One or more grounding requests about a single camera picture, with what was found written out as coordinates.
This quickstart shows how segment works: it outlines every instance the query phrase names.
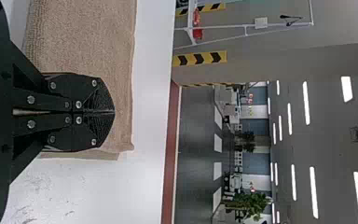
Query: black machine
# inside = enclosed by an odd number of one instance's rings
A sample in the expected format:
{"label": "black machine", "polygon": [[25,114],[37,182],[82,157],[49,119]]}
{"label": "black machine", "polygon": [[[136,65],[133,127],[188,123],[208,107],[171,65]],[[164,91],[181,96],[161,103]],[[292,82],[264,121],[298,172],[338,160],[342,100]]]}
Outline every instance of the black machine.
{"label": "black machine", "polygon": [[10,41],[0,2],[0,220],[10,183],[42,151],[100,147],[115,119],[97,77],[41,74]]}

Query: beige towel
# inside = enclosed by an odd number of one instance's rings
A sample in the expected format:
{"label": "beige towel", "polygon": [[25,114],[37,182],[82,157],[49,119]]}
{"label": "beige towel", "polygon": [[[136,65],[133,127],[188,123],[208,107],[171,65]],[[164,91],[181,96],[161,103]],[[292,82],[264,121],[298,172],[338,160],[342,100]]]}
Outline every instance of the beige towel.
{"label": "beige towel", "polygon": [[136,0],[33,0],[24,50],[43,72],[100,77],[108,87],[116,119],[103,146],[42,158],[115,160],[132,150],[131,68]]}

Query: bolt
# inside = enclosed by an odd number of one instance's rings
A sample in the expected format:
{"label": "bolt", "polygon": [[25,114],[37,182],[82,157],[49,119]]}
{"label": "bolt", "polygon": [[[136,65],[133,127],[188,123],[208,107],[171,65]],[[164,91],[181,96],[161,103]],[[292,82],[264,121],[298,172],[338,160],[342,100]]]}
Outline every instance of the bolt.
{"label": "bolt", "polygon": [[76,118],[76,124],[81,124],[83,122],[83,119],[81,117]]}
{"label": "bolt", "polygon": [[55,136],[52,135],[48,140],[50,143],[55,143]]}
{"label": "bolt", "polygon": [[82,106],[81,102],[80,101],[76,101],[76,108],[77,109],[80,109]]}
{"label": "bolt", "polygon": [[65,123],[67,123],[67,124],[71,123],[71,118],[66,117],[66,118],[65,118]]}
{"label": "bolt", "polygon": [[50,87],[52,90],[55,90],[57,88],[57,84],[55,84],[55,82],[50,82]]}
{"label": "bolt", "polygon": [[34,126],[36,126],[36,122],[34,120],[28,120],[28,124],[27,124],[29,129],[33,129]]}
{"label": "bolt", "polygon": [[28,104],[33,105],[34,104],[34,97],[32,95],[28,96],[27,97],[27,102],[28,102]]}

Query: potted plant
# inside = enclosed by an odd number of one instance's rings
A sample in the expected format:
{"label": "potted plant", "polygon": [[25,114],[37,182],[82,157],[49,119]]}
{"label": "potted plant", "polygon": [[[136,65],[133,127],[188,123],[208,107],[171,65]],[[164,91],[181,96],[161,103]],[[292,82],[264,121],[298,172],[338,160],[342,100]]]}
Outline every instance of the potted plant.
{"label": "potted plant", "polygon": [[243,146],[243,150],[253,153],[255,151],[255,144],[247,142]]}
{"label": "potted plant", "polygon": [[261,219],[261,213],[269,203],[266,194],[261,193],[236,194],[232,201],[224,201],[226,209],[241,210],[245,214],[245,219],[252,218],[254,221]]}

